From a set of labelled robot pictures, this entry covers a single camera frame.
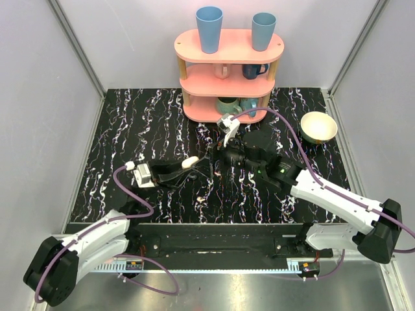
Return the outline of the white earbud charging case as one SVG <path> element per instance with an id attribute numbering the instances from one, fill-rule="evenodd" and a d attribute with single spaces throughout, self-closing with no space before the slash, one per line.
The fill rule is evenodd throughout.
<path id="1" fill-rule="evenodd" d="M 187 159 L 184 159 L 181 163 L 181 166 L 185 170 L 185 169 L 191 168 L 198 161 L 199 161 L 199 157 L 194 155 L 194 156 L 188 157 Z"/>

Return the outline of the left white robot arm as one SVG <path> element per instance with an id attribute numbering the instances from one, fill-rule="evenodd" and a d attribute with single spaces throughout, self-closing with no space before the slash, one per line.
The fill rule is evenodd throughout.
<path id="1" fill-rule="evenodd" d="M 107 260 L 126 258 L 126 268 L 116 270 L 123 277 L 132 273 L 136 266 L 143 266 L 145 255 L 152 254 L 154 250 L 141 243 L 136 226 L 140 220 L 151 217 L 154 208 L 125 187 L 119 180 L 119 174 L 131 171 L 141 189 L 177 186 L 187 179 L 198 160 L 197 156 L 193 156 L 181 161 L 140 164 L 129 161 L 117 168 L 113 172 L 115 184 L 145 210 L 135 211 L 132 203 L 127 203 L 121 210 L 112 209 L 102 219 L 71 236 L 46 238 L 23 276 L 23 282 L 34 291 L 35 303 L 58 306 L 69 297 L 83 277 Z"/>

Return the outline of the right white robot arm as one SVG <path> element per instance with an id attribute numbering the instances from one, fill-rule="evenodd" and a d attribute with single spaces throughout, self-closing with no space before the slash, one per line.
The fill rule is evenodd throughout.
<path id="1" fill-rule="evenodd" d="M 344 220 L 342 224 L 308 224 L 304 235 L 294 241 L 303 257 L 321 249 L 357 250 L 366 258 L 388 264 L 401 233 L 401 206 L 387 199 L 371 200 L 352 193 L 297 163 L 272 146 L 259 130 L 241 140 L 221 140 L 208 148 L 211 163 L 243 168 L 265 187 L 311 202 Z"/>

